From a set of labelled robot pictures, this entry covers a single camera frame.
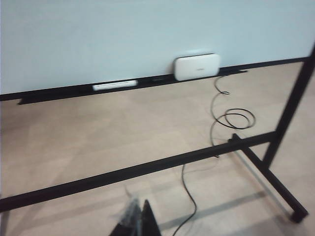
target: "metal stand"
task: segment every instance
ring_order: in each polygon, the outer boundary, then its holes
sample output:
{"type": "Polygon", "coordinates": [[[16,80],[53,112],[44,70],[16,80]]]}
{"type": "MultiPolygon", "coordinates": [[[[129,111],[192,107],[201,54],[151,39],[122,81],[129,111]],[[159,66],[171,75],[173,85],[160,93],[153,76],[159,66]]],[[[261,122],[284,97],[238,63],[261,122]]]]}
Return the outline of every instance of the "metal stand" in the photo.
{"type": "Polygon", "coordinates": [[[275,157],[279,145],[303,96],[305,88],[311,78],[314,67],[315,47],[313,48],[311,56],[306,58],[303,64],[303,67],[295,82],[289,100],[285,106],[282,117],[279,121],[278,127],[273,132],[260,134],[245,139],[240,139],[236,134],[233,134],[229,142],[225,144],[207,147],[204,149],[171,156],[157,161],[147,162],[141,165],[136,165],[113,172],[108,172],[105,174],[4,198],[0,200],[0,212],[16,209],[19,207],[25,207],[55,198],[60,198],[74,193],[79,193],[82,191],[123,181],[129,178],[134,178],[149,173],[165,170],[216,155],[241,150],[251,160],[251,162],[254,163],[259,171],[266,177],[266,179],[272,184],[272,186],[279,192],[283,199],[294,210],[291,220],[299,223],[303,220],[305,216],[308,215],[308,212],[286,189],[286,187],[277,179],[277,177],[269,170],[269,167],[275,157]],[[260,160],[250,149],[250,147],[267,142],[269,142],[270,144],[263,160],[260,160]]]}

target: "stand leg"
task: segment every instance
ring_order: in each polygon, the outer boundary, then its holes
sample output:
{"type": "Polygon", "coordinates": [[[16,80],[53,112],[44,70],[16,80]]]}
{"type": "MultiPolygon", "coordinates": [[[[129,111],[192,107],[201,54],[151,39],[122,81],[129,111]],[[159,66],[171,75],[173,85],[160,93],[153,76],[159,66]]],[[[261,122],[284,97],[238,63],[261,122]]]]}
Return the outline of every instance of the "stand leg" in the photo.
{"type": "MultiPolygon", "coordinates": [[[[233,134],[229,142],[240,140],[237,134],[233,134]]],[[[241,149],[242,152],[249,158],[249,160],[257,167],[257,169],[265,176],[269,183],[277,190],[283,199],[294,210],[291,220],[295,223],[300,223],[304,217],[308,215],[307,210],[299,203],[299,201],[289,192],[289,190],[280,182],[280,180],[265,166],[257,155],[249,148],[241,149]]]]}
{"type": "Polygon", "coordinates": [[[295,82],[295,85],[292,89],[291,95],[286,103],[283,114],[280,118],[276,129],[276,138],[270,143],[266,154],[263,158],[263,162],[267,168],[270,167],[272,160],[274,159],[278,147],[285,135],[285,132],[290,125],[290,122],[294,116],[294,113],[301,101],[303,93],[307,87],[308,82],[310,81],[312,72],[315,67],[315,46],[309,58],[304,62],[302,69],[300,70],[299,76],[295,82]]]}

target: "black cable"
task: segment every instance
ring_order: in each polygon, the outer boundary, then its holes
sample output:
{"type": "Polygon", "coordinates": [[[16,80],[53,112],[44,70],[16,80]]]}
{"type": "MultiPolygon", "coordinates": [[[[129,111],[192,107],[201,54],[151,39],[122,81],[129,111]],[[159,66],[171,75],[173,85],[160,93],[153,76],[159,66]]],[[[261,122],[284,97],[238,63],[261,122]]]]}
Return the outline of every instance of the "black cable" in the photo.
{"type": "Polygon", "coordinates": [[[194,205],[194,210],[193,210],[193,213],[186,219],[184,220],[178,227],[177,229],[175,230],[175,232],[173,233],[173,236],[177,233],[177,231],[187,222],[189,221],[197,212],[197,204],[195,202],[195,200],[193,199],[192,195],[190,194],[189,190],[187,189],[187,186],[186,186],[186,183],[185,183],[185,179],[184,179],[184,171],[185,171],[185,165],[183,165],[182,167],[182,183],[183,183],[183,186],[185,188],[185,191],[187,192],[189,198],[191,199],[193,205],[194,205]]]}
{"type": "Polygon", "coordinates": [[[224,76],[220,76],[220,77],[217,77],[216,80],[214,81],[214,86],[216,88],[216,90],[218,91],[218,93],[213,97],[212,101],[211,101],[211,108],[210,108],[210,112],[211,112],[211,115],[213,117],[213,119],[215,119],[215,121],[212,123],[211,125],[211,128],[210,128],[210,141],[211,141],[211,145],[214,146],[214,141],[213,141],[213,128],[215,126],[216,123],[219,123],[227,128],[232,128],[232,129],[248,129],[248,128],[251,128],[255,125],[256,123],[256,117],[255,115],[250,112],[249,110],[247,109],[243,109],[243,108],[232,108],[232,109],[227,109],[223,115],[219,116],[219,117],[216,117],[214,112],[213,112],[213,106],[214,106],[214,102],[216,100],[216,98],[218,96],[220,96],[221,94],[223,95],[230,95],[230,92],[228,91],[221,91],[217,85],[217,82],[219,79],[223,78],[224,76]],[[235,112],[235,111],[243,111],[245,113],[248,114],[248,116],[244,115],[244,114],[241,114],[239,112],[235,112]],[[236,126],[234,124],[231,123],[231,121],[228,119],[229,116],[240,116],[240,117],[243,117],[246,119],[247,121],[247,125],[244,125],[244,126],[236,126]],[[221,118],[224,118],[225,119],[225,122],[226,123],[223,123],[222,121],[220,121],[221,118]]]}
{"type": "MultiPolygon", "coordinates": [[[[214,142],[213,142],[213,135],[212,135],[212,133],[213,133],[213,128],[214,128],[214,126],[215,126],[216,123],[219,123],[219,124],[221,124],[221,125],[223,125],[223,126],[225,126],[225,127],[227,127],[227,128],[232,128],[232,129],[248,129],[248,128],[253,127],[253,126],[255,125],[255,123],[256,123],[256,117],[255,117],[255,115],[254,115],[252,112],[250,112],[249,110],[243,109],[243,108],[227,109],[227,110],[224,112],[223,115],[221,115],[221,116],[219,116],[219,117],[216,117],[216,116],[215,116],[215,114],[214,114],[214,112],[213,112],[213,105],[214,105],[214,102],[215,102],[216,98],[217,98],[219,95],[221,95],[221,94],[223,94],[223,95],[230,95],[230,92],[228,92],[228,91],[221,91],[221,90],[219,89],[218,85],[217,85],[218,80],[219,80],[220,78],[223,78],[223,77],[224,77],[224,76],[220,76],[220,77],[216,78],[216,80],[214,81],[214,86],[215,86],[216,90],[218,91],[218,93],[213,97],[213,99],[212,99],[212,101],[211,101],[211,107],[210,107],[211,115],[212,115],[213,119],[215,119],[215,121],[212,123],[211,128],[210,128],[210,141],[211,141],[211,145],[212,145],[212,146],[215,145],[214,142]],[[243,111],[243,112],[248,113],[249,116],[251,117],[252,121],[251,121],[246,115],[241,114],[241,113],[238,113],[238,112],[234,112],[234,111],[243,111]],[[228,116],[240,116],[240,117],[243,117],[243,118],[246,119],[247,125],[245,125],[245,126],[236,126],[236,125],[234,125],[234,124],[231,123],[231,121],[228,119],[228,116]],[[226,123],[223,123],[222,121],[220,121],[221,118],[224,118],[226,123]]],[[[186,186],[186,183],[185,183],[184,171],[185,171],[185,165],[183,165],[183,167],[182,167],[182,183],[183,183],[183,186],[184,186],[184,188],[185,188],[185,191],[187,192],[189,198],[191,199],[191,201],[192,201],[192,203],[193,203],[193,205],[194,205],[194,211],[193,211],[193,213],[192,213],[186,220],[184,220],[184,221],[177,227],[177,229],[175,230],[175,232],[173,233],[172,236],[174,236],[174,235],[177,233],[177,231],[178,231],[187,221],[189,221],[189,220],[196,214],[196,212],[197,212],[197,204],[196,204],[195,200],[193,199],[192,195],[190,194],[190,192],[188,191],[187,186],[186,186]]]]}

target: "black metal frame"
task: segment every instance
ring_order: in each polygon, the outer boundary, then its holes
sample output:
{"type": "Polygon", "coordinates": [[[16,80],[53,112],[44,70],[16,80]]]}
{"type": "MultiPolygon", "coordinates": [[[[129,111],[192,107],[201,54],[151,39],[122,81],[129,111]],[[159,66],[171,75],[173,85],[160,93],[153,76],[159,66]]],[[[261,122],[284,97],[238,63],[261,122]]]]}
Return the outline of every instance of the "black metal frame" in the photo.
{"type": "Polygon", "coordinates": [[[285,132],[294,116],[298,104],[303,96],[306,86],[311,78],[315,67],[315,47],[311,55],[305,59],[299,76],[295,82],[289,100],[285,106],[282,117],[275,131],[256,135],[253,137],[240,139],[233,134],[228,143],[207,147],[204,149],[191,151],[168,158],[147,162],[105,174],[80,179],[77,181],[44,188],[29,193],[24,193],[0,200],[0,212],[25,207],[32,204],[64,197],[74,193],[98,188],[108,184],[116,183],[126,179],[147,175],[149,173],[165,170],[186,163],[199,161],[216,155],[241,150],[257,169],[266,177],[272,186],[279,192],[283,199],[294,210],[291,220],[299,223],[308,215],[306,209],[296,200],[296,198],[286,189],[286,187],[277,179],[277,177],[269,170],[272,160],[279,148],[279,145],[285,135],[285,132]],[[256,154],[250,149],[251,146],[270,143],[263,160],[260,160],[256,154]]]}

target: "floor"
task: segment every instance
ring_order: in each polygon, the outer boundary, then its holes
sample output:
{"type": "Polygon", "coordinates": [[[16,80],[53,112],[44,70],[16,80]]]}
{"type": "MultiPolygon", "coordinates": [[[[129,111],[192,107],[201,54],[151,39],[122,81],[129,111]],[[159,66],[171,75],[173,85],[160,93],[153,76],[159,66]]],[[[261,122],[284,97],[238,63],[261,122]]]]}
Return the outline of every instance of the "floor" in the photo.
{"type": "MultiPolygon", "coordinates": [[[[231,92],[215,113],[251,110],[249,137],[272,131],[301,63],[251,69],[219,81],[231,92]]],[[[8,197],[210,146],[213,78],[29,105],[1,103],[1,195],[8,197]]],[[[315,79],[311,81],[272,165],[306,207],[301,223],[241,152],[187,165],[185,179],[198,204],[182,236],[310,236],[315,232],[315,79]]],[[[236,118],[234,122],[244,121],[236,118]]],[[[216,125],[215,143],[235,132],[216,125]]],[[[266,145],[253,148],[262,157],[266,145]]],[[[2,215],[5,236],[106,236],[130,195],[150,201],[163,236],[193,211],[181,167],[12,210],[2,215]]]]}

